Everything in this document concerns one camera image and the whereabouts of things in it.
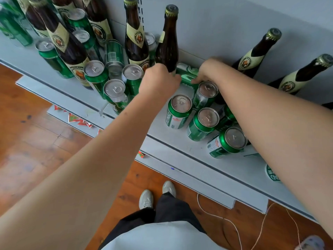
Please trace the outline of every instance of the human arm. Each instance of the human arm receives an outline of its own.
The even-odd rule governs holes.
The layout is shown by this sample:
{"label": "human arm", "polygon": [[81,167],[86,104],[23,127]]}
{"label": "human arm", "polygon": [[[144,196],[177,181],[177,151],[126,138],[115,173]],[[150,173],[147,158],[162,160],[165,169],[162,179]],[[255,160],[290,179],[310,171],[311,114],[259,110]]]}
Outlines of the human arm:
{"label": "human arm", "polygon": [[148,69],[127,108],[0,218],[0,249],[84,249],[180,81],[162,64]]}
{"label": "human arm", "polygon": [[333,237],[333,113],[215,59],[193,83],[201,80],[217,84],[252,145]]}

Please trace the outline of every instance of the black pants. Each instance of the black pants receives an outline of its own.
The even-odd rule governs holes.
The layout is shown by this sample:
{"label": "black pants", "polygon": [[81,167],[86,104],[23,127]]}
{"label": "black pants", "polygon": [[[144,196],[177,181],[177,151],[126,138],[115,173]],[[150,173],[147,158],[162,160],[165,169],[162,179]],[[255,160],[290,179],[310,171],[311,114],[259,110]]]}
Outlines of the black pants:
{"label": "black pants", "polygon": [[184,201],[174,198],[173,195],[168,192],[160,197],[156,205],[156,211],[152,208],[144,208],[120,220],[98,250],[105,247],[119,235],[140,225],[172,221],[187,221],[200,232],[206,233],[189,205]]}

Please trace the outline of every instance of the white shirt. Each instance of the white shirt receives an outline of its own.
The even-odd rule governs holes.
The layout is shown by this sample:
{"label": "white shirt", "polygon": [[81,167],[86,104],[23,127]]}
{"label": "white shirt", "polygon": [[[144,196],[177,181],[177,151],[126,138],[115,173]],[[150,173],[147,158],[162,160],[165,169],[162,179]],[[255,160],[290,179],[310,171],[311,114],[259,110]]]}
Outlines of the white shirt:
{"label": "white shirt", "polygon": [[102,250],[226,250],[186,221],[152,223],[123,233]]}

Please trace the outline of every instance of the white sneaker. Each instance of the white sneaker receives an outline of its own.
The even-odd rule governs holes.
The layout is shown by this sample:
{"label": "white sneaker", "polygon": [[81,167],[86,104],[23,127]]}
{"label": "white sneaker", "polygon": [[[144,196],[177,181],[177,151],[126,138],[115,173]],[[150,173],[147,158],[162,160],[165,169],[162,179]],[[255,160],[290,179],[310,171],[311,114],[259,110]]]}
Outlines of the white sneaker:
{"label": "white sneaker", "polygon": [[166,181],[162,187],[162,193],[170,192],[173,197],[176,197],[176,189],[171,181]]}
{"label": "white sneaker", "polygon": [[148,189],[145,189],[141,196],[140,196],[140,200],[139,200],[139,208],[140,210],[144,209],[144,208],[152,208],[152,204],[154,202],[154,197],[152,195],[152,192]]}

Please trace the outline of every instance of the wooden floor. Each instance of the wooden floor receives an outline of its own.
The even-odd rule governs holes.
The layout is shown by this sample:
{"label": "wooden floor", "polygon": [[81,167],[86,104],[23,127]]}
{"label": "wooden floor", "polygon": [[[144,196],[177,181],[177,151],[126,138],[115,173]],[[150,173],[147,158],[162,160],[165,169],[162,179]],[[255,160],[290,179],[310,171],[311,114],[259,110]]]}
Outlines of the wooden floor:
{"label": "wooden floor", "polygon": [[[45,112],[50,103],[16,86],[21,75],[0,65],[0,215],[55,171],[61,164],[81,149],[91,138]],[[118,197],[104,222],[99,227],[87,250],[96,250],[119,219],[139,209],[140,194],[150,189],[157,200],[162,185],[168,178],[133,162]],[[208,235],[220,246],[240,249],[235,229],[229,222],[203,213],[197,204],[197,194],[175,183],[177,197],[188,202]],[[236,202],[229,210],[200,196],[207,212],[232,220],[237,226],[244,250],[252,248],[258,237],[264,215]],[[333,249],[332,239],[316,223],[290,212],[300,229],[301,240],[319,235],[326,249]],[[297,231],[285,208],[274,204],[264,224],[262,236],[255,249],[294,249]]]}

